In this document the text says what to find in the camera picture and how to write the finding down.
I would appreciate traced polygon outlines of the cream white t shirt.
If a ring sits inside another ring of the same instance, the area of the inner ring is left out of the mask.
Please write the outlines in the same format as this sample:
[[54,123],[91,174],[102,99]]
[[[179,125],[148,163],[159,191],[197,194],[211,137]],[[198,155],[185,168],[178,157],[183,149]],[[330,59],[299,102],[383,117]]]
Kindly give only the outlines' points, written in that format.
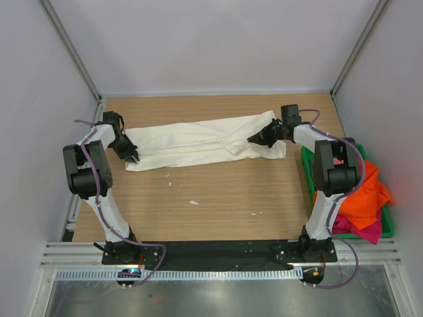
[[139,162],[127,163],[126,170],[141,172],[253,158],[283,159],[286,157],[283,141],[277,141],[271,148],[247,141],[274,118],[270,110],[253,116],[127,129],[126,135],[137,146]]

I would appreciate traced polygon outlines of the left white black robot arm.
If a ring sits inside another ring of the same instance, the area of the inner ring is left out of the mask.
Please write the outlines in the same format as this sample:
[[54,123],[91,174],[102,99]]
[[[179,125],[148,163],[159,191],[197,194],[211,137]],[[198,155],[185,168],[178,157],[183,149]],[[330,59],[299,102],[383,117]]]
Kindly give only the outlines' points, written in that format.
[[135,234],[124,220],[112,195],[113,176],[106,150],[128,163],[139,162],[137,146],[124,132],[123,117],[113,111],[103,113],[97,123],[82,121],[90,126],[89,134],[80,142],[63,148],[67,185],[95,212],[105,233],[102,263],[134,264],[140,257]]

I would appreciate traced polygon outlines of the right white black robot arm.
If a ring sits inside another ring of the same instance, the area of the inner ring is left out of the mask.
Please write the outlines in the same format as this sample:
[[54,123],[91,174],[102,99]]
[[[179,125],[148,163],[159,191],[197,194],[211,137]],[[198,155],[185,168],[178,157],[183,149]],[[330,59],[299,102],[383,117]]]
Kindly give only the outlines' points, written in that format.
[[311,151],[317,196],[298,240],[284,243],[280,255],[299,262],[333,260],[334,220],[344,200],[363,184],[364,158],[352,138],[324,133],[314,123],[303,121],[298,105],[282,106],[281,116],[247,141],[271,148],[277,141],[289,140]]

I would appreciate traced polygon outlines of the pink t shirt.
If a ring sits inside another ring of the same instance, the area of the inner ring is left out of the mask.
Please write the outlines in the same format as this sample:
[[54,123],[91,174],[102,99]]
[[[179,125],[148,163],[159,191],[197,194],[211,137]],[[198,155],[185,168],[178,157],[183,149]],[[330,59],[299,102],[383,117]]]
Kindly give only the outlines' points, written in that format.
[[344,161],[343,160],[338,160],[337,158],[335,158],[333,160],[333,162],[334,162],[335,165],[344,164]]

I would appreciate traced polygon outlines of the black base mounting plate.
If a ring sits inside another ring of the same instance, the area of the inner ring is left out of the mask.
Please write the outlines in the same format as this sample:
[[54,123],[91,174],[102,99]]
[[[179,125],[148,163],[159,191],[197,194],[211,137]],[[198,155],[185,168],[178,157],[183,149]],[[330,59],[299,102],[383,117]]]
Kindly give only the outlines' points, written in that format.
[[229,263],[246,260],[249,263],[273,262],[299,264],[335,263],[338,258],[331,239],[318,242],[298,240],[221,240],[221,241],[168,241],[143,242],[140,246],[127,242],[95,244],[102,251],[104,265],[207,265],[212,262]]

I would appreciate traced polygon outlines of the magenta t shirt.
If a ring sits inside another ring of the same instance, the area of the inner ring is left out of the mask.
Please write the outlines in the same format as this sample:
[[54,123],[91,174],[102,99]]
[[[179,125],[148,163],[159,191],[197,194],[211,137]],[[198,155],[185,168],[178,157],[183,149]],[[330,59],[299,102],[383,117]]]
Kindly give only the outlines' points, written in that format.
[[373,219],[359,218],[359,222],[357,227],[346,216],[337,215],[332,232],[339,237],[361,238],[376,245],[382,235],[381,211]]

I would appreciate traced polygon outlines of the orange t shirt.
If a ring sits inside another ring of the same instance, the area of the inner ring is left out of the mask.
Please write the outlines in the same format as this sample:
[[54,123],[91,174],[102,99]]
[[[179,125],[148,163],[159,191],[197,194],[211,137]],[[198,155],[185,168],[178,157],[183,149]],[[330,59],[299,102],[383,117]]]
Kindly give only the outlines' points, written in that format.
[[373,219],[378,211],[395,200],[387,187],[379,180],[379,168],[365,160],[365,180],[357,192],[342,203],[338,215],[346,216],[357,227],[359,218]]

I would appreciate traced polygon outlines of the aluminium front frame rail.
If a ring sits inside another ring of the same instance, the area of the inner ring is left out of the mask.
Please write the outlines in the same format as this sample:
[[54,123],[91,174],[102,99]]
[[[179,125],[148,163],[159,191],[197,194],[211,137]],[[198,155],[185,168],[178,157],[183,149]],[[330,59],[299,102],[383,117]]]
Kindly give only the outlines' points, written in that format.
[[[373,245],[366,240],[348,239],[362,265],[401,265],[395,241],[382,238]],[[42,267],[92,267],[100,265],[102,251],[88,242],[49,242],[44,249]]]

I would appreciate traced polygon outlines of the left aluminium corner post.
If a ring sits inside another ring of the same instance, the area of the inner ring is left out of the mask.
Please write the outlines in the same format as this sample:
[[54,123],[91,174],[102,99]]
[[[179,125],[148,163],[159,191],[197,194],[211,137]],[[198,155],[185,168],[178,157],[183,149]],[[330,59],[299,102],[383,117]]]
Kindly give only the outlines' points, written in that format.
[[69,37],[69,34],[67,33],[67,30],[65,29],[59,15],[56,13],[56,10],[54,9],[54,6],[52,5],[51,1],[39,0],[38,2],[43,8],[48,20],[52,24],[53,29],[57,33],[60,41],[62,42],[62,45],[64,46],[69,57],[74,63],[87,88],[90,90],[92,96],[96,100],[96,103],[100,104],[102,96],[98,92],[96,85],[94,84],[91,76],[89,75],[89,72],[85,67],[85,64],[83,63],[83,60],[77,52],[76,47],[74,46],[71,38]]

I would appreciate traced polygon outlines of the aluminium corner post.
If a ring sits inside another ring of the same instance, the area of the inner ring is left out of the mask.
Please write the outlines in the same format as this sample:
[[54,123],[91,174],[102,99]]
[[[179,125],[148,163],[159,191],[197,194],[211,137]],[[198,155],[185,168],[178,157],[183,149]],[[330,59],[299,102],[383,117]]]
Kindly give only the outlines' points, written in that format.
[[65,29],[59,15],[56,13],[56,10],[54,9],[54,6],[52,5],[51,1],[39,0],[38,2],[43,8],[48,20],[52,24],[53,29],[57,33],[60,41],[62,42],[62,45],[64,46],[69,57],[74,63],[87,88],[90,90],[92,96],[96,100],[96,103],[100,104],[102,96],[98,92],[96,85],[94,84],[91,76],[89,75],[89,72],[85,67],[85,64],[83,63],[83,60],[77,52],[76,47],[74,46],[71,38],[69,37],[69,34],[67,33],[67,30]]
[[330,90],[330,96],[333,100],[336,98],[336,94],[340,90],[348,74],[352,70],[354,64],[357,62],[365,46],[369,42],[371,36],[375,32],[375,29],[377,28],[377,25],[380,23],[381,19],[383,18],[383,15],[385,14],[386,10],[389,8],[390,4],[391,4],[391,0],[379,0],[376,3],[375,8],[372,10],[369,18],[364,24],[364,27],[362,31],[360,32],[360,35],[358,36],[358,39],[356,40],[356,43],[354,44],[352,51],[350,52],[347,60],[345,61],[340,73],[338,74]]

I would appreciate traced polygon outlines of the right aluminium corner post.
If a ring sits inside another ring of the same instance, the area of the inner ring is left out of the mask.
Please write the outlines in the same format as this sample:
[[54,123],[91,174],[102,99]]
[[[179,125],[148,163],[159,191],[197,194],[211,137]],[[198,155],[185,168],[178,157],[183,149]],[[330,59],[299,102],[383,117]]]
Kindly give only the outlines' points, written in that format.
[[345,61],[340,73],[338,74],[330,90],[330,96],[333,100],[336,98],[336,94],[340,90],[348,74],[352,70],[354,64],[357,62],[365,46],[369,42],[371,36],[375,32],[375,29],[377,28],[377,25],[380,23],[381,19],[383,18],[383,15],[385,14],[386,10],[389,8],[390,4],[391,4],[391,0],[379,0],[376,3],[375,8],[372,10],[369,18],[364,24],[364,27],[362,31],[360,32],[360,35],[358,36],[358,39],[356,40],[356,43],[354,44],[352,51],[350,52],[347,60]]

